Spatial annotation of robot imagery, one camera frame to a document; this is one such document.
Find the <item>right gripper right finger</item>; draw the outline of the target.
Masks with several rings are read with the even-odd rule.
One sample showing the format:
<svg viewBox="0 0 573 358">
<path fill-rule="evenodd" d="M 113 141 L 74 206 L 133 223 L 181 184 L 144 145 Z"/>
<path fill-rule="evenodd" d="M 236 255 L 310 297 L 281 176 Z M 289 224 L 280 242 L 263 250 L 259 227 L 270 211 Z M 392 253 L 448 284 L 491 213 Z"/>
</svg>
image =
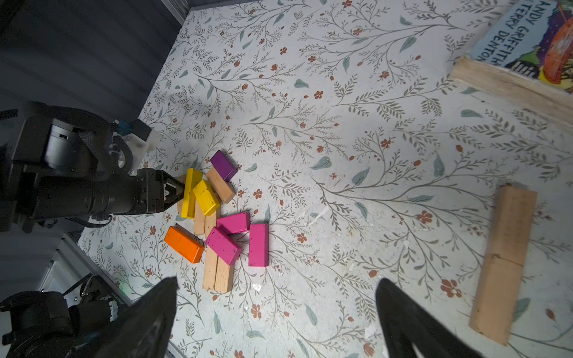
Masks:
<svg viewBox="0 0 573 358">
<path fill-rule="evenodd" d="M 390 357 L 480 357 L 391 280 L 382 279 L 375 302 Z"/>
</svg>

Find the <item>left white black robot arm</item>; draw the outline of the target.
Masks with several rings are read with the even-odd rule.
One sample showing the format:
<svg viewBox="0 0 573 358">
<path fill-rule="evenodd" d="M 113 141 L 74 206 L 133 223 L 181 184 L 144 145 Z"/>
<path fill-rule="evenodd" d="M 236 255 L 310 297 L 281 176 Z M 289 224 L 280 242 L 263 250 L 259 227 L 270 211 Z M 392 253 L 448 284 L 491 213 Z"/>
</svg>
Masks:
<svg viewBox="0 0 573 358">
<path fill-rule="evenodd" d="M 185 185 L 141 168 L 159 134 L 146 123 L 30 101 L 1 113 L 1 230 L 66 219 L 102 228 L 115 216 L 162 213 Z"/>
</svg>

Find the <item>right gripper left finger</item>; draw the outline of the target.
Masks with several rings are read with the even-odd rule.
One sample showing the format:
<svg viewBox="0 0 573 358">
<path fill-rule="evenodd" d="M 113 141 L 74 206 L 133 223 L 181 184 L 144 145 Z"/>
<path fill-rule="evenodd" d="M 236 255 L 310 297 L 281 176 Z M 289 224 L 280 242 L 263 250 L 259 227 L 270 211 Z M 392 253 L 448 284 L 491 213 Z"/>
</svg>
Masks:
<svg viewBox="0 0 573 358">
<path fill-rule="evenodd" d="M 165 357 L 176 314 L 178 281 L 163 279 L 69 357 Z"/>
</svg>

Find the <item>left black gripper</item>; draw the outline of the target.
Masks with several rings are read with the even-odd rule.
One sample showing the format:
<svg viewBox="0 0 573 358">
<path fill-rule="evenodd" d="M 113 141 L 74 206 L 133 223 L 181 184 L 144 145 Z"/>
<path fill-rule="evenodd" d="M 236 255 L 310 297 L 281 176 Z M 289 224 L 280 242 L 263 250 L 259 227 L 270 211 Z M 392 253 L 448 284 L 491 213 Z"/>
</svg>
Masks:
<svg viewBox="0 0 573 358">
<path fill-rule="evenodd" d="M 140 169 L 107 180 L 45 178 L 35 198 L 37 217 L 104 217 L 162 213 L 184 198 L 186 176 Z"/>
</svg>

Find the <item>natural wood block long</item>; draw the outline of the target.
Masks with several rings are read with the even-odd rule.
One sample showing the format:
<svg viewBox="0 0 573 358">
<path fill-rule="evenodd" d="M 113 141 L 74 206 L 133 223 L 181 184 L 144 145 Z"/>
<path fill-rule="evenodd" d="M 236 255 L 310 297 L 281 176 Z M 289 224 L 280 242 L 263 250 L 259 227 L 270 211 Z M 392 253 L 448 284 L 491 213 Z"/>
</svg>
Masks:
<svg viewBox="0 0 573 358">
<path fill-rule="evenodd" d="M 486 255 L 525 264 L 536 203 L 532 190 L 511 185 L 498 189 Z"/>
</svg>

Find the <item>yellow thin block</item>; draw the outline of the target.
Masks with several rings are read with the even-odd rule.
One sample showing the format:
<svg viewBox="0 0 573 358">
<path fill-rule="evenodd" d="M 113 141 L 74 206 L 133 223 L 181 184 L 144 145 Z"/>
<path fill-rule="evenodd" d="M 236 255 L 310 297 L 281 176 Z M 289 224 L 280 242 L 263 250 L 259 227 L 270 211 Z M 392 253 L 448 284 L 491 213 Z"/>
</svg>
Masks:
<svg viewBox="0 0 573 358">
<path fill-rule="evenodd" d="M 193 189 L 202 181 L 203 174 L 196 169 L 188 169 L 185 177 L 184 197 L 180 215 L 184 219 L 195 218 L 195 193 Z"/>
</svg>

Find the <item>orange block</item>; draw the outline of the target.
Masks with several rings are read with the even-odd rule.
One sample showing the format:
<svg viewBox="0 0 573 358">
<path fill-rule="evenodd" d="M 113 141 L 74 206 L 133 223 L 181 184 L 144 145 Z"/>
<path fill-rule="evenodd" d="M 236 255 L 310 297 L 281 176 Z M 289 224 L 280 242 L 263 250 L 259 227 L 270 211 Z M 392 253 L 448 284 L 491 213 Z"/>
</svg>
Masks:
<svg viewBox="0 0 573 358">
<path fill-rule="evenodd" d="M 192 264 L 199 263 L 204 252 L 202 241 L 177 225 L 168 229 L 164 242 Z"/>
</svg>

